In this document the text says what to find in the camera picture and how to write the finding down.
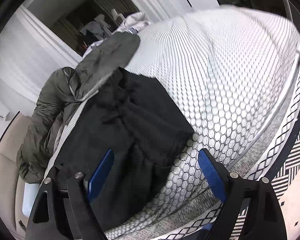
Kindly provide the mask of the black pants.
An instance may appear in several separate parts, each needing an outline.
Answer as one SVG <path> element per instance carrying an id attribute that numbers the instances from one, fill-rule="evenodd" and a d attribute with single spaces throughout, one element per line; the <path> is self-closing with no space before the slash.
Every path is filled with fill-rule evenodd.
<path id="1" fill-rule="evenodd" d="M 103 230 L 140 212 L 165 185 L 194 130 L 161 83 L 122 68 L 90 98 L 57 158 L 60 189 L 92 175 L 108 151 L 114 162 L 91 208 Z"/>

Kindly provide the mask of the light blue pillow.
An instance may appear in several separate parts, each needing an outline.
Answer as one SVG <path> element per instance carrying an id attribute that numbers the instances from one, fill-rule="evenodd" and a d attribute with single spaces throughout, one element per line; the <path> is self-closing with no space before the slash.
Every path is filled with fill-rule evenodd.
<path id="1" fill-rule="evenodd" d="M 36 196 L 38 194 L 39 189 L 40 189 L 40 184 L 25 183 L 22 212 L 23 212 L 23 215 L 27 218 L 30 217 L 31 210 L 32 210 L 34 201 L 36 200 Z"/>

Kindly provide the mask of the beige upholstered headboard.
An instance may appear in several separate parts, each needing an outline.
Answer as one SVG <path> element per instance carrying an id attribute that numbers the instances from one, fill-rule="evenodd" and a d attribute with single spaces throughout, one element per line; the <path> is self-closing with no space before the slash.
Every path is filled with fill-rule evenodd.
<path id="1" fill-rule="evenodd" d="M 25 238 L 28 222 L 22 212 L 25 183 L 16 157 L 29 124 L 29 117 L 19 112 L 0 138 L 0 218 L 15 239 Z"/>

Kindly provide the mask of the white honeycomb mattress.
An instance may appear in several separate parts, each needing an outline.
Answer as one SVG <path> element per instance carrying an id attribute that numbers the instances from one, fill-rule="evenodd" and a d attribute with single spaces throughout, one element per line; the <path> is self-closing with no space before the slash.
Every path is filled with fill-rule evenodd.
<path id="1" fill-rule="evenodd" d="M 64 127 L 34 203 L 26 238 L 229 239 L 244 184 L 257 196 L 275 193 L 263 177 L 278 158 L 300 108 L 300 33 L 292 21 L 260 10 L 221 6 L 151 24 L 124 68 L 157 79 L 194 133 L 177 155 L 165 185 L 140 212 L 103 230 L 87 198 L 93 175 L 77 172 L 57 186 L 55 160 L 87 101 Z M 199 163 L 207 149 L 227 199 L 211 191 Z"/>

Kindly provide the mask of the grey duvet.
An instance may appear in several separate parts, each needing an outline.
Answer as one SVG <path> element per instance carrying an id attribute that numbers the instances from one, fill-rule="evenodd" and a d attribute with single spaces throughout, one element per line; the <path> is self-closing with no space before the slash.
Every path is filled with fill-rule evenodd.
<path id="1" fill-rule="evenodd" d="M 38 184 L 44 179 L 53 155 L 48 144 L 51 136 L 57 134 L 56 120 L 68 122 L 81 102 L 96 93 L 117 68 L 129 64 L 139 44 L 136 34 L 115 33 L 91 44 L 75 68 L 59 68 L 50 75 L 17 153 L 17 168 L 24 182 Z"/>

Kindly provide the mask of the white office chair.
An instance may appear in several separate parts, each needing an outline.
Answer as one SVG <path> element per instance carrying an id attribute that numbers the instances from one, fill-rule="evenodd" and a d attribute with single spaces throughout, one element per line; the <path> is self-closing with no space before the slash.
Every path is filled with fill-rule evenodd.
<path id="1" fill-rule="evenodd" d="M 118 13 L 115 9 L 111 10 L 111 15 L 113 17 L 114 22 L 117 25 L 121 25 L 123 21 L 126 19 L 121 13 Z"/>

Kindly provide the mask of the white crumpled bedsheet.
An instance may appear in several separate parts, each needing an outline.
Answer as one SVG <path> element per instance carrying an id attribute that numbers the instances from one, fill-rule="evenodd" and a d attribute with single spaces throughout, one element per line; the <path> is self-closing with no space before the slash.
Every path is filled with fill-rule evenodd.
<path id="1" fill-rule="evenodd" d="M 137 33 L 142 31 L 149 25 L 151 25 L 151 21 L 148 20 L 145 13 L 135 12 L 133 14 L 128 15 L 119 25 L 119 27 L 114 32 L 112 32 L 112 35 L 115 33 L 124 33 L 124 32 L 136 35 Z M 107 38 L 104 38 L 100 41 L 93 42 L 86 49 L 82 58 L 84 59 L 89 53 L 91 53 L 92 50 L 100 46 L 105 40 L 107 40 Z"/>

